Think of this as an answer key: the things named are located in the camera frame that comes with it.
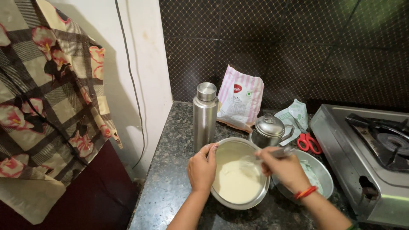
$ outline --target kettle handle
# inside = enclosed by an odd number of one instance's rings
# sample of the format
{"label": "kettle handle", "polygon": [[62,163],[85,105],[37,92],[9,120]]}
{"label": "kettle handle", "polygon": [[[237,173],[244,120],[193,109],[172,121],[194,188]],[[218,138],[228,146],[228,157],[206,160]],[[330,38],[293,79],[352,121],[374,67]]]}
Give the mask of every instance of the kettle handle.
{"label": "kettle handle", "polygon": [[283,137],[281,138],[280,142],[287,140],[288,138],[290,138],[290,137],[294,134],[295,128],[294,128],[294,126],[293,126],[292,124],[286,124],[285,127],[286,127],[286,128],[290,128],[290,127],[291,127],[291,131],[290,131],[289,134],[283,136]]}

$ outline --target gas stove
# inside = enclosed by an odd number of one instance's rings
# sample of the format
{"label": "gas stove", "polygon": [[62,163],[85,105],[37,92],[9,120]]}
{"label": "gas stove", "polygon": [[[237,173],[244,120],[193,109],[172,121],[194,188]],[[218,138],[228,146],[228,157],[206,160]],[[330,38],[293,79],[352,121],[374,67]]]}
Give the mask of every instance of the gas stove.
{"label": "gas stove", "polygon": [[409,114],[321,105],[311,129],[359,221],[409,226]]}

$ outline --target steel kettle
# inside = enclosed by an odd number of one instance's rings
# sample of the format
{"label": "steel kettle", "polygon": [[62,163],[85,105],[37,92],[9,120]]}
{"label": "steel kettle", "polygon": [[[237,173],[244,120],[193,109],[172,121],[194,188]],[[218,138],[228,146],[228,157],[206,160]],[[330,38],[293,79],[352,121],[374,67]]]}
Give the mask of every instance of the steel kettle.
{"label": "steel kettle", "polygon": [[[286,128],[291,128],[291,131],[284,136]],[[272,115],[259,117],[251,129],[253,132],[249,134],[248,140],[260,148],[278,146],[280,142],[288,139],[294,133],[292,124],[284,125],[279,118]]]}

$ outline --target tiled wall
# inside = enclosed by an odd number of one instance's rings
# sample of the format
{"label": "tiled wall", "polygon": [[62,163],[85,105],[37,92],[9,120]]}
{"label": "tiled wall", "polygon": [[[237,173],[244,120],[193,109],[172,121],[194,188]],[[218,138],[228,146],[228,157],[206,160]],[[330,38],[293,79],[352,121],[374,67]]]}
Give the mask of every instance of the tiled wall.
{"label": "tiled wall", "polygon": [[230,64],[263,79],[264,108],[409,109],[409,0],[159,2],[175,101]]}

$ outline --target white batter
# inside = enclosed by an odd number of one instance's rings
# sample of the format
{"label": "white batter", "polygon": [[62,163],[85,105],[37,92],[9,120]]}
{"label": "white batter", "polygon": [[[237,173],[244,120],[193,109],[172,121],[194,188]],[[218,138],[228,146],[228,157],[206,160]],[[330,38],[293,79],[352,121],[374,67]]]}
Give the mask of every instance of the white batter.
{"label": "white batter", "polygon": [[228,202],[243,204],[251,201],[259,194],[263,187],[261,184],[261,172],[257,165],[253,167],[230,154],[220,157],[216,155],[217,170],[213,188]]}

